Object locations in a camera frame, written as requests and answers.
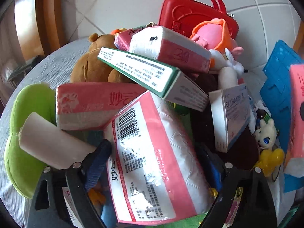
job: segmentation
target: yellow rubber duck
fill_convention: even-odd
[[[262,151],[259,156],[259,161],[255,164],[255,167],[261,168],[266,177],[271,176],[275,168],[281,165],[284,161],[285,154],[284,151],[280,148],[277,148],[273,152],[269,149]]]

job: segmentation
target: tile floor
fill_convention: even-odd
[[[62,0],[66,38],[71,42],[92,33],[106,34],[118,28],[132,28],[158,22],[164,0]],[[212,5],[210,0],[198,0]],[[288,0],[223,0],[240,30],[236,38],[245,50],[239,61],[250,70],[252,85],[278,39],[293,46],[300,17]]]

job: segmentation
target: green cushion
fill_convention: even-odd
[[[15,189],[31,199],[46,164],[24,152],[19,147],[18,134],[27,117],[36,112],[56,124],[56,92],[47,84],[32,84],[23,88],[14,102],[9,138],[4,152],[7,174]]]

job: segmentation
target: brown plush toy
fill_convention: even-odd
[[[92,42],[89,52],[85,53],[75,64],[70,82],[131,82],[128,77],[97,59],[101,47],[117,49],[114,40],[115,36],[111,34],[101,36],[98,36],[97,33],[92,34],[89,37],[89,41]]]

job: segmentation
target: pink tissue pack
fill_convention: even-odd
[[[193,40],[163,26],[133,35],[129,52],[180,68],[189,73],[208,73],[210,52]]]
[[[291,65],[291,123],[284,173],[304,176],[304,64]]]
[[[114,44],[117,49],[129,51],[132,36],[140,32],[141,30],[144,30],[145,28],[146,26],[144,25],[118,33],[114,41]]]
[[[138,84],[81,82],[56,90],[56,122],[63,130],[98,128],[146,91]]]
[[[208,211],[209,185],[181,121],[166,101],[145,92],[104,129],[118,222],[155,226]]]

